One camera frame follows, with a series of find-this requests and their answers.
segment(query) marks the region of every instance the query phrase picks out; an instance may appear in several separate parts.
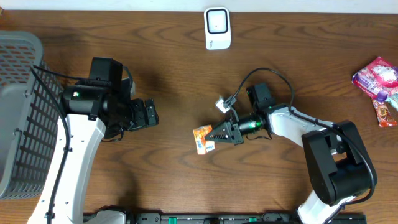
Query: candy bag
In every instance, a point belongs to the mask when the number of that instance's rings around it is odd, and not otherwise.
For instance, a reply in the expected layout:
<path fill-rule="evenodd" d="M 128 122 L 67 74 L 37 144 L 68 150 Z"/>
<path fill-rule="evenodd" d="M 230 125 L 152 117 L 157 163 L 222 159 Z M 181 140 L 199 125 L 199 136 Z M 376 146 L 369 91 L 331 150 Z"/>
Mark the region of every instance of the candy bag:
<path fill-rule="evenodd" d="M 397 126 L 397 121 L 392 118 L 390 111 L 384 105 L 384 103 L 379 103 L 378 101 L 372 99 L 373 107 L 376 110 L 377 120 L 379 121 L 379 126 L 384 128 L 388 126 Z"/>
<path fill-rule="evenodd" d="M 382 103 L 388 96 L 398 93 L 398 68 L 378 57 L 353 75 L 352 82 Z"/>

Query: white device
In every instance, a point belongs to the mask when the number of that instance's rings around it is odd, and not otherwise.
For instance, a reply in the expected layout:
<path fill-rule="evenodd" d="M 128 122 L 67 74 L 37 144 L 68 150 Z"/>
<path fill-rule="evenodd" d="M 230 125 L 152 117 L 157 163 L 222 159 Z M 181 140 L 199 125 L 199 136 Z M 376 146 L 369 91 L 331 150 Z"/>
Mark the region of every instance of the white device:
<path fill-rule="evenodd" d="M 205 11 L 206 48 L 227 49 L 231 45 L 231 21 L 225 7 L 212 7 Z"/>

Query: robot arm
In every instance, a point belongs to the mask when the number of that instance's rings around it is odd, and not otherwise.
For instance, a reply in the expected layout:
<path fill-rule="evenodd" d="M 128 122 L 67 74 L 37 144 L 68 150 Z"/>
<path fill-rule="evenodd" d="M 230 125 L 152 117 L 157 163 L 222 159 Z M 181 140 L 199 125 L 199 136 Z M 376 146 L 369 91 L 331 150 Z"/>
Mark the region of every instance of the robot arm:
<path fill-rule="evenodd" d="M 122 80 L 123 68 L 110 58 L 93 58 L 89 79 L 79 80 L 61 93 L 58 101 L 64 114 L 58 119 L 57 144 L 42 195 L 28 223 L 83 223 L 88 180 L 102 139 L 122 137 L 125 131 L 159 123 L 153 100 L 131 100 L 134 83 L 131 77 Z M 68 124 L 69 149 L 65 148 L 62 117 Z M 57 194 L 52 198 L 54 189 Z M 125 224 L 126 214 L 102 211 L 87 223 Z"/>
<path fill-rule="evenodd" d="M 237 145 L 244 142 L 243 135 L 265 129 L 269 136 L 283 136 L 303 147 L 313 192 L 298 208 L 301 222 L 322 224 L 340 211 L 344 203 L 367 191 L 371 178 L 366 162 L 376 184 L 376 171 L 352 122 L 319 121 L 293 107 L 291 110 L 295 112 L 292 114 L 287 105 L 275 104 L 266 84 L 249 87 L 247 93 L 254 112 L 240 118 L 231 105 L 219 100 L 217 107 L 224 111 L 233 110 L 232 118 L 215 126 L 205 139 Z M 340 135 L 352 139 L 366 161 Z M 333 155 L 336 153 L 346 153 L 347 158 L 335 162 Z"/>

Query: white connector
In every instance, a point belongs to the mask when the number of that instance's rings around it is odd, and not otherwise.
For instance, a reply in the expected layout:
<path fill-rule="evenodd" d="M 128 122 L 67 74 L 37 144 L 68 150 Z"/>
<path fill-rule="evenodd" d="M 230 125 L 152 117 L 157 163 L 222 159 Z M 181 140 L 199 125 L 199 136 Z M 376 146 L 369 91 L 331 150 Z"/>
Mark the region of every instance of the white connector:
<path fill-rule="evenodd" d="M 220 111 L 222 111 L 223 113 L 227 113 L 231 108 L 225 103 L 224 99 L 222 97 L 220 97 L 217 102 L 216 102 L 216 106 L 218 109 L 220 109 Z"/>

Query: pink snack bag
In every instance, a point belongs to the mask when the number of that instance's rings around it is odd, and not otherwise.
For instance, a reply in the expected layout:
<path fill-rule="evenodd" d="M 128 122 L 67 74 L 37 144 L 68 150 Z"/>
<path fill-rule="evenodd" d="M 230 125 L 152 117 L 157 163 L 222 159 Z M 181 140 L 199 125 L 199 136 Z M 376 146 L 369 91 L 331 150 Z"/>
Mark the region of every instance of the pink snack bag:
<path fill-rule="evenodd" d="M 398 68 L 378 57 L 357 72 L 352 82 L 372 99 L 382 103 L 388 96 L 398 93 Z"/>

